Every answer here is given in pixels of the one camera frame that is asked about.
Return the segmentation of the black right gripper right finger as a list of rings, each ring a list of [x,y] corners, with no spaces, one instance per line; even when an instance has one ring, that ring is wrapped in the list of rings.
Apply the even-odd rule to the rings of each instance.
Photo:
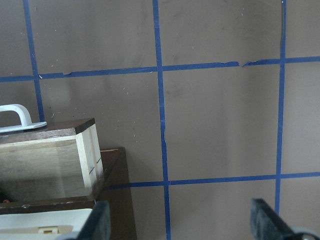
[[[250,231],[255,240],[295,240],[297,238],[293,230],[262,198],[251,200]]]

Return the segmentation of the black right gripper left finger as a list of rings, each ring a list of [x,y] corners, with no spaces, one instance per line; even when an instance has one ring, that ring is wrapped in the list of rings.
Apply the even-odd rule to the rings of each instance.
[[[78,240],[109,240],[111,236],[110,206],[107,201],[94,205],[85,224],[79,232]]]

